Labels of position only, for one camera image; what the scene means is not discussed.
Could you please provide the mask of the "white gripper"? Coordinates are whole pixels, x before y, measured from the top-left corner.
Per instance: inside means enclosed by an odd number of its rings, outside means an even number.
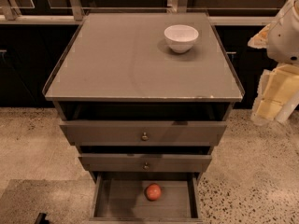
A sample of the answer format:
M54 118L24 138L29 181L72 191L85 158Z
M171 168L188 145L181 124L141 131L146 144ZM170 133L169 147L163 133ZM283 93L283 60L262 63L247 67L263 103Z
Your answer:
M248 42L254 49L266 49L278 63L299 64L299 0L288 0L271 24Z

